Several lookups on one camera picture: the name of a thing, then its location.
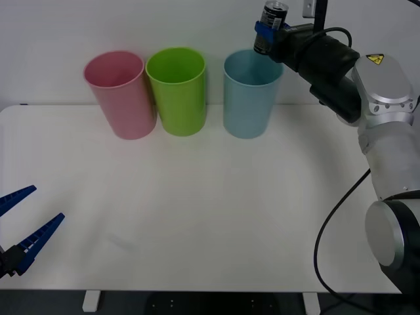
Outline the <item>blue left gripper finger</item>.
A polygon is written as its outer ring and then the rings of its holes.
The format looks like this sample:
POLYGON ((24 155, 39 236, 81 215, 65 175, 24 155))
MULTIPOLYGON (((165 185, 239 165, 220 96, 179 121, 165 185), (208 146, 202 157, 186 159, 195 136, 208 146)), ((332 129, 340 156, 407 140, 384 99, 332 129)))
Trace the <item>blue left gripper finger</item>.
POLYGON ((10 211, 15 205, 20 203, 23 199, 35 192, 37 188, 34 185, 17 190, 6 196, 0 197, 0 216, 10 211))
POLYGON ((22 240, 17 245, 5 251, 5 274, 14 276, 23 275, 34 262, 36 256, 54 234, 65 215, 59 213, 33 234, 22 240))

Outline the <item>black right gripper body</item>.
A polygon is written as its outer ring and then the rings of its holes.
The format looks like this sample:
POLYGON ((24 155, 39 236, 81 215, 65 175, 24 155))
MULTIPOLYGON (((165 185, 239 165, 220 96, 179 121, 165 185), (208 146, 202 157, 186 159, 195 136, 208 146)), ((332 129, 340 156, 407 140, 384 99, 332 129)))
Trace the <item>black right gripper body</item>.
POLYGON ((299 61, 295 56, 298 48, 313 34, 313 24, 283 27, 273 33, 273 44, 270 58, 283 63, 293 71, 299 68, 299 61))

